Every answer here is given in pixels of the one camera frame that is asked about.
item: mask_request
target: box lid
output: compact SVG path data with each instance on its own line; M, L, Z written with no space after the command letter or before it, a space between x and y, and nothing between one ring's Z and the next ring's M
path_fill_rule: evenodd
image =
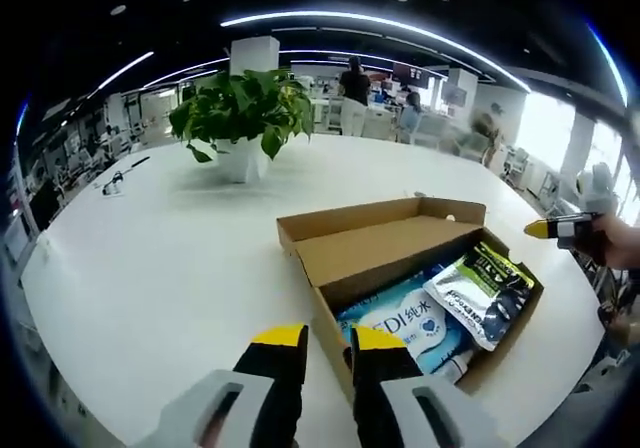
M470 233L483 225L485 211L477 203L405 198L280 218L278 224L309 282L320 287Z

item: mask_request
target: open cardboard box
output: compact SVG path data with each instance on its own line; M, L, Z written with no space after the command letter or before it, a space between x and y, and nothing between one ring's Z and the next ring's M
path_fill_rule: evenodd
M484 225L485 207L437 198L404 198L318 211L277 220L280 243L301 261L315 305L313 330L345 395L353 400L351 372L345 362L349 345L335 314L394 280L462 253L480 241L501 255L509 249ZM468 394L482 384L516 342L542 293L535 280L532 296L493 352L470 362L457 386Z

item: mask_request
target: white pants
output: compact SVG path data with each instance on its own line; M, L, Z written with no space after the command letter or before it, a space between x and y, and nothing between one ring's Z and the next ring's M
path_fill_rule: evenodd
M345 98L340 112L340 127L343 136L362 136L364 114L367 107L351 98Z

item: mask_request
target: white flower pot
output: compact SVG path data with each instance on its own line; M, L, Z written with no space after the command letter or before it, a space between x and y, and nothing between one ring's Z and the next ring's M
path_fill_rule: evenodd
M262 151L262 135L253 140L240 138L237 143L216 140L218 165L224 175L233 183L253 183L260 180L269 167L269 157Z

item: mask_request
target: round white table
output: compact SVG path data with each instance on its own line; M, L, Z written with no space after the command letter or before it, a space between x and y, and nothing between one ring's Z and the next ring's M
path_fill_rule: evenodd
M568 252L523 234L535 211L479 164L426 148L351 137L298 137L254 186L220 181L174 144L130 155L122 196L85 188L44 233L22 281L36 326L65 380L124 443L155 429L162 407L213 369L232 368L251 338L311 319L299 267L276 217L412 196L484 203L486 224L545 286L536 310L476 395L515 445L569 394L603 329L597 300ZM355 424L311 336L304 447L357 447Z

